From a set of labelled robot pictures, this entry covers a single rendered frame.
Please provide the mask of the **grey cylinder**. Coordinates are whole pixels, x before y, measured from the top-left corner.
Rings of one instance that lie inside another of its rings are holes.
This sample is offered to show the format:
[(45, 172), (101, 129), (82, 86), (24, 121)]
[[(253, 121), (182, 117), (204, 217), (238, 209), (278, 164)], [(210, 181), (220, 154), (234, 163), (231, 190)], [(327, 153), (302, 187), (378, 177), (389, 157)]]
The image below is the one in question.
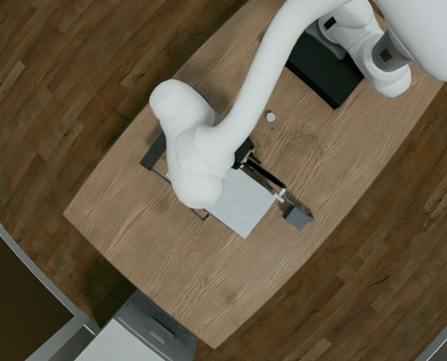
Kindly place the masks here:
[(269, 114), (267, 114), (267, 116), (266, 116), (266, 121), (267, 121), (268, 123), (272, 123), (274, 120), (275, 120), (275, 115), (274, 115), (273, 113), (269, 113)]

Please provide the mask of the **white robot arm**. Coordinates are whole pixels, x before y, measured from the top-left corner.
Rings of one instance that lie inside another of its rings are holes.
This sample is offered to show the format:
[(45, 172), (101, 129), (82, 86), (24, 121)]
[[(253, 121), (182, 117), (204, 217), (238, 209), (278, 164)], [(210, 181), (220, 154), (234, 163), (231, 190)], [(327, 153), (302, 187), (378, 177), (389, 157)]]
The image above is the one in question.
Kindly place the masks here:
[(447, 82), (447, 0), (372, 1), (385, 18), (386, 32), (368, 0), (287, 0), (266, 30), (225, 120), (183, 82), (168, 80), (153, 91), (150, 104), (166, 135), (169, 175), (182, 203), (203, 209), (220, 201), (235, 160), (242, 164), (252, 152), (246, 139), (304, 31), (338, 60), (348, 51), (384, 96), (409, 88), (410, 62)]

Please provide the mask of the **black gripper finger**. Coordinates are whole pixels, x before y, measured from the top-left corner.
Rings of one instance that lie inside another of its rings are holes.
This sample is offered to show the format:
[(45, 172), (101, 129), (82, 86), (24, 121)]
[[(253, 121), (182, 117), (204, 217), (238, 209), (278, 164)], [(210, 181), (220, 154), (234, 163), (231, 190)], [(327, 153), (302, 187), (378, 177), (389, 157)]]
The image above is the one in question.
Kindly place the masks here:
[[(251, 143), (252, 143), (252, 141), (251, 141), (251, 139), (248, 137), (247, 138), (247, 140), (249, 140)], [(250, 145), (250, 148), (251, 148), (251, 150), (252, 149), (254, 149), (254, 144), (252, 143), (251, 145)], [(252, 152), (249, 154), (249, 156), (254, 160), (254, 161), (256, 161), (257, 163), (261, 163), (261, 161), (259, 161), (255, 156), (253, 156), (254, 155), (254, 151), (252, 150)]]
[(243, 168), (243, 167), (246, 167), (246, 168), (248, 168), (249, 170), (251, 170), (252, 172), (255, 172), (255, 170), (253, 170), (249, 165), (247, 165), (245, 162), (243, 162), (242, 164), (241, 163), (238, 163), (236, 160), (235, 160), (235, 162), (234, 162), (234, 165), (233, 165), (233, 169), (235, 169), (235, 170), (238, 170), (239, 169), (239, 167), (240, 168)]

